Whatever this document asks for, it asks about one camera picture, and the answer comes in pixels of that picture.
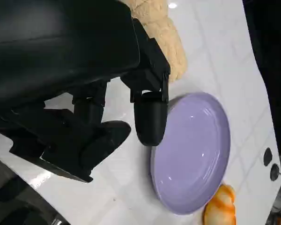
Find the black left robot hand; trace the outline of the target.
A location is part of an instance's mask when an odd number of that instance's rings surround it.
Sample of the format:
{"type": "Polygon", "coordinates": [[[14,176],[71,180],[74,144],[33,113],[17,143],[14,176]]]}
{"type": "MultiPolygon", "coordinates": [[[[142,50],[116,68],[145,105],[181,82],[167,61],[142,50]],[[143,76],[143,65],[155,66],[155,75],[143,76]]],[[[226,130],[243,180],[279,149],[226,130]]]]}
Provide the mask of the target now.
{"type": "Polygon", "coordinates": [[[118,0],[0,0],[0,134],[11,153],[56,175],[91,171],[129,136],[102,122],[108,82],[130,89],[145,146],[163,139],[170,65],[118,0]]]}

